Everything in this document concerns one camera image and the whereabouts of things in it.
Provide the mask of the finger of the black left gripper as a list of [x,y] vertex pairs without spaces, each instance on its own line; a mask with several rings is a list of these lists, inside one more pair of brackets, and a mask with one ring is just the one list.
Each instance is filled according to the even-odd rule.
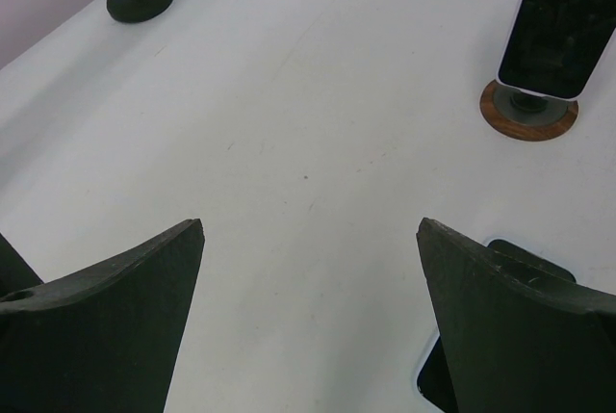
[[0,235],[0,286],[2,294],[10,294],[41,285],[42,279]]

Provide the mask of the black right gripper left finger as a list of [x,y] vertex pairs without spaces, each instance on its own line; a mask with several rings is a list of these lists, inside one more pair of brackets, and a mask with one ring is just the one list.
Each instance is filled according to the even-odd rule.
[[199,219],[1,293],[5,412],[161,412],[204,249]]

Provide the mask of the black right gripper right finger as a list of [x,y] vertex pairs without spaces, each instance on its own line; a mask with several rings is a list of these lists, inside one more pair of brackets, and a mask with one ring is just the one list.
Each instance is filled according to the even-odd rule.
[[417,243],[458,412],[611,412],[615,298],[434,219]]

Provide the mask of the white cased phone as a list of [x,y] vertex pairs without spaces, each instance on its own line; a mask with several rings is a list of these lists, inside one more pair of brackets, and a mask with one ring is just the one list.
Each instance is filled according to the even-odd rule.
[[497,80],[563,100],[585,89],[615,31],[615,0],[521,0]]

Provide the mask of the light blue cased phone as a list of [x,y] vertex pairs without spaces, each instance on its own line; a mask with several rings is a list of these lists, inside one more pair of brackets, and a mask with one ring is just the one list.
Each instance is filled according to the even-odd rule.
[[[486,246],[562,279],[577,282],[575,276],[564,268],[505,239],[493,239]],[[434,345],[422,363],[417,375],[416,385],[420,394],[440,411],[459,411],[440,336],[436,337]]]

